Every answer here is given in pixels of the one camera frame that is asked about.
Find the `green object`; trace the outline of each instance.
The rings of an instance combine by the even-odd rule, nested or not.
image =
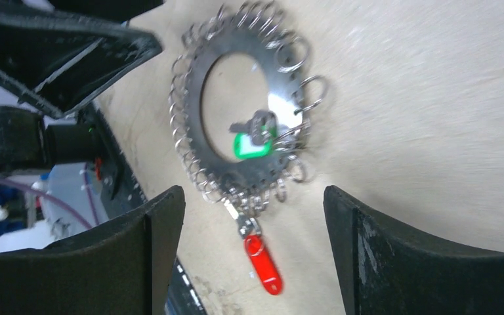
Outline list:
[[[233,142],[233,151],[238,159],[254,159],[267,156],[271,152],[272,140],[269,140],[263,146],[255,146],[252,138],[246,133],[237,133]]]

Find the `black cylinder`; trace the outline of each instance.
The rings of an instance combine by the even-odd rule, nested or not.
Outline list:
[[[94,133],[89,125],[49,125],[45,129],[53,164],[94,161]]]

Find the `wire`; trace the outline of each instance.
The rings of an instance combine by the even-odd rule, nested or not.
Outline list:
[[[57,197],[49,195],[49,194],[42,192],[40,190],[33,189],[32,187],[30,187],[28,185],[21,184],[19,182],[15,182],[15,181],[12,181],[12,180],[9,180],[6,178],[0,178],[0,185],[15,188],[15,189],[21,190],[23,192],[27,192],[27,193],[36,195],[40,198],[49,200],[50,202],[54,203],[58,207],[63,208],[66,212],[70,213],[86,229],[89,230],[92,228],[92,225],[88,221],[86,221],[86,219],[84,219],[84,217],[82,217],[80,215],[80,213],[78,213],[73,207],[71,207],[66,202],[62,201],[61,199],[58,199]]]
[[[94,216],[94,220],[96,222],[96,225],[99,225],[99,219],[97,218],[97,210],[94,204],[94,198],[92,197],[92,194],[90,193],[90,178],[88,175],[88,166],[89,163],[84,164],[84,187],[86,190],[86,194],[88,195],[88,201],[90,202],[90,209],[92,210],[92,215]]]

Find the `table surface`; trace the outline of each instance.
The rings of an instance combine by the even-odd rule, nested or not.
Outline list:
[[[228,1],[234,8],[239,1]],[[310,74],[329,78],[312,114],[316,176],[289,184],[285,203],[260,217],[285,282],[266,293],[222,205],[203,201],[175,154],[167,95],[170,67],[192,23],[221,1],[168,1],[133,21],[165,51],[98,99],[147,196],[178,184],[186,217],[178,257],[210,314],[342,314],[322,197],[330,184],[431,234],[504,251],[504,5],[452,1],[290,1],[287,25],[312,44]],[[230,152],[228,126],[266,108],[253,60],[212,70],[206,129]]]

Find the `red tag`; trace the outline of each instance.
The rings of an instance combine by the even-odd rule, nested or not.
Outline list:
[[[261,237],[257,234],[248,235],[244,239],[244,249],[266,291],[279,295],[283,291],[283,280]]]

